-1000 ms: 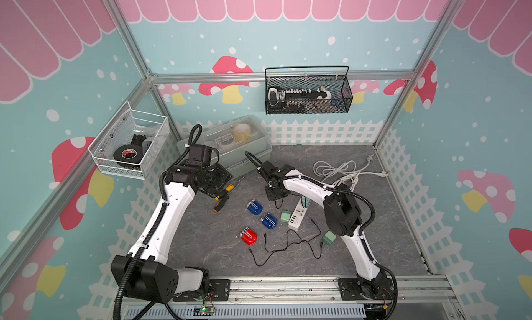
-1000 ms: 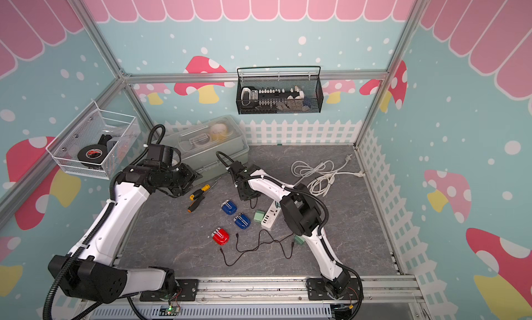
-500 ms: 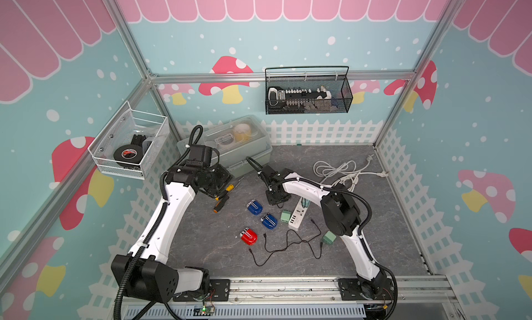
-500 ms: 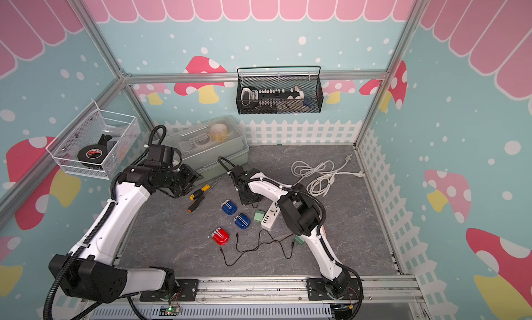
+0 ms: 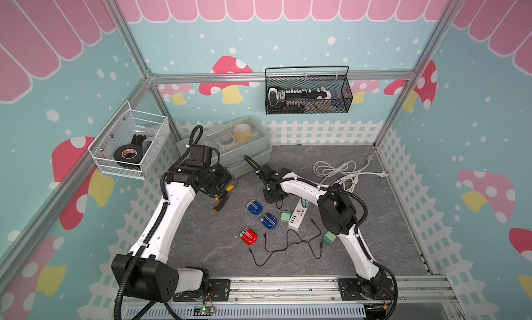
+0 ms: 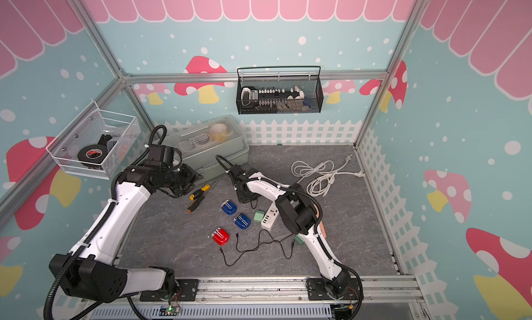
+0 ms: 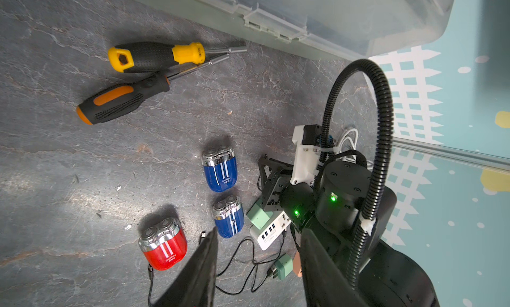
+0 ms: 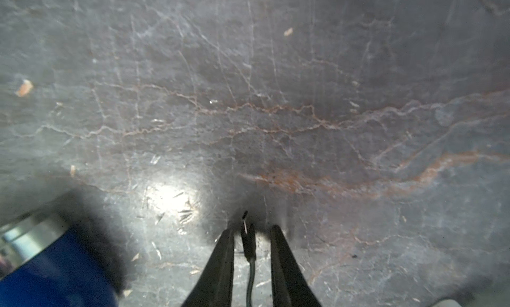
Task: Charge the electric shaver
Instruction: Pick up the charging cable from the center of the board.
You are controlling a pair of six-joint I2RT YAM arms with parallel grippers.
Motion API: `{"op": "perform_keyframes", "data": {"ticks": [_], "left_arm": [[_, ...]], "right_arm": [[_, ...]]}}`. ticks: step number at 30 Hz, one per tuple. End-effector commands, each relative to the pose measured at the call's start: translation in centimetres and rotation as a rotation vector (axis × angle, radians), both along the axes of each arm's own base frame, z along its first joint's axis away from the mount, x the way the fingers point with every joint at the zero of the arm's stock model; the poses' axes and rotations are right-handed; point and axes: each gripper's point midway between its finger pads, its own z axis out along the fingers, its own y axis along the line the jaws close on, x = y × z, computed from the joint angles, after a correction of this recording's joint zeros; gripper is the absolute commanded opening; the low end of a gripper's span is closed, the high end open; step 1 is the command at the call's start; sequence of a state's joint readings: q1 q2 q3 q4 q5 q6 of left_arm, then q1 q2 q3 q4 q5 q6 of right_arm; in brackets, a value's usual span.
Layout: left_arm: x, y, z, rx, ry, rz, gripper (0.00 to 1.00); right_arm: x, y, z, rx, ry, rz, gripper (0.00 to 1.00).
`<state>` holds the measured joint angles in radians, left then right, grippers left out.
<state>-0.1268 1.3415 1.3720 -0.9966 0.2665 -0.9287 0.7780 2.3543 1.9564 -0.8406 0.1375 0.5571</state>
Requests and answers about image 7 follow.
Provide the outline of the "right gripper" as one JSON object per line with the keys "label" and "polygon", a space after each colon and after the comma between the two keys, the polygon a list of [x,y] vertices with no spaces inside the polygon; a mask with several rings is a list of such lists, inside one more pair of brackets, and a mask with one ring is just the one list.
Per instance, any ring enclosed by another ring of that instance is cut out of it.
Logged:
{"label": "right gripper", "polygon": [[262,209],[283,211],[299,226],[313,210],[313,185],[318,174],[322,127],[317,124],[294,128],[296,147],[293,164],[263,156],[258,161]]}

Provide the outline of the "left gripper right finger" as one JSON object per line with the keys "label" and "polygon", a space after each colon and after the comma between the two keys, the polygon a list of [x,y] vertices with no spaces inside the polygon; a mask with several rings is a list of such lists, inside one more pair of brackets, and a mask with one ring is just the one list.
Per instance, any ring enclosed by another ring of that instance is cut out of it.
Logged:
{"label": "left gripper right finger", "polygon": [[336,267],[312,230],[304,229],[301,268],[308,306],[367,306]]}

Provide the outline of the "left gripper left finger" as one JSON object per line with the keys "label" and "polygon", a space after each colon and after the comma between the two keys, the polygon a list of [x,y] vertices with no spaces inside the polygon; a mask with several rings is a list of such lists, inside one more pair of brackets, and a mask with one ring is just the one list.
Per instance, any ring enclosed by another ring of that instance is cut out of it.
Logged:
{"label": "left gripper left finger", "polygon": [[217,228],[209,232],[154,306],[212,306],[218,256]]}

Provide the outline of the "white power strip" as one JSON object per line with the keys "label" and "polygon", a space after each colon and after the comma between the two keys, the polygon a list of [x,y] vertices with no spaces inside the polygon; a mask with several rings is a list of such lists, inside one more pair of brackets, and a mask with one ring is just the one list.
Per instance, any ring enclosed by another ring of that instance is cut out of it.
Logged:
{"label": "white power strip", "polygon": [[250,235],[265,251],[287,229],[290,223],[291,220],[284,211],[276,211],[260,229],[253,225]]}

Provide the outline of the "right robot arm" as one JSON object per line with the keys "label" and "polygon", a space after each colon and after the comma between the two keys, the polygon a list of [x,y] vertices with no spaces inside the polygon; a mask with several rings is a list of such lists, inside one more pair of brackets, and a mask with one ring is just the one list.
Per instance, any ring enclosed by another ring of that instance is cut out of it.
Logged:
{"label": "right robot arm", "polygon": [[[373,162],[357,150],[334,148],[330,126],[337,97],[356,73],[367,76],[377,105]],[[438,306],[430,277],[382,239],[397,204],[386,186],[393,149],[393,99],[380,66],[368,59],[347,65],[337,77],[321,125],[304,127],[297,146],[313,158],[294,163],[261,157],[262,201],[290,218],[300,234],[308,306]]]}

